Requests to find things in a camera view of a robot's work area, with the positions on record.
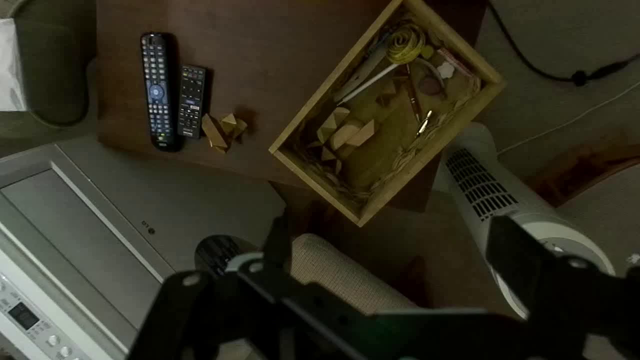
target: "floor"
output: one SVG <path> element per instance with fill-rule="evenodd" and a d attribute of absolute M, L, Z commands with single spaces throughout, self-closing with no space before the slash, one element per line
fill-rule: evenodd
<path fill-rule="evenodd" d="M 572 74 L 576 67 L 598 67 L 606 61 L 640 51 L 640 2 L 620 0 L 493 0 L 503 21 L 523 51 L 542 67 Z M 640 61 L 606 80 L 584 88 L 554 84 L 527 71 L 491 16 L 483 18 L 475 47 L 503 74 L 508 89 L 479 115 L 491 129 L 499 159 L 517 175 L 527 178 L 565 150 L 602 138 L 634 142 L 640 138 Z M 65 132 L 33 138 L 0 126 L 0 152 L 15 152 L 94 127 L 96 100 L 89 120 Z M 315 230 L 345 254 L 388 282 L 406 273 L 416 255 L 420 271 L 429 278 L 426 296 L 432 305 L 485 305 L 503 310 L 503 301 L 477 250 L 470 241 L 460 216 L 445 194 L 434 191 L 424 212 L 384 208 L 364 230 L 337 221 L 321 227 L 313 216 L 325 206 L 311 191 L 280 188 L 295 213 L 298 231 Z"/>
<path fill-rule="evenodd" d="M 640 2 L 493 0 L 522 51 L 554 74 L 574 74 L 640 51 Z M 499 159 L 532 175 L 576 146 L 640 138 L 640 61 L 584 88 L 532 74 L 513 55 L 493 18 L 483 18 L 475 47 L 506 78 L 508 89 L 481 114 Z"/>

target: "remote control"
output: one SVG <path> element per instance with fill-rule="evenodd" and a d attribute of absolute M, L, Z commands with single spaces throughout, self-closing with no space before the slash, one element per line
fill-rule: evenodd
<path fill-rule="evenodd" d="M 160 150 L 173 152 L 179 147 L 179 138 L 176 133 L 176 112 L 171 98 L 171 36 L 148 31 L 142 34 L 139 42 L 152 143 Z"/>
<path fill-rule="evenodd" d="M 181 65 L 179 69 L 178 133 L 183 138 L 200 138 L 207 74 L 209 71 L 200 65 Z"/>

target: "white fan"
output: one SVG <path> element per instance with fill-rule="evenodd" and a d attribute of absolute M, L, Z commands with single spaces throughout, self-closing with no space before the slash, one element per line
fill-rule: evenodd
<path fill-rule="evenodd" d="M 613 273 L 607 255 L 588 236 L 497 162 L 496 143 L 485 126 L 472 123 L 456 138 L 443 152 L 437 179 L 443 182 L 451 194 L 481 255 L 485 254 L 489 217 L 512 216 L 552 251 L 584 258 L 602 271 Z M 506 301 L 517 316 L 525 318 L 525 305 L 496 271 L 491 273 Z"/>

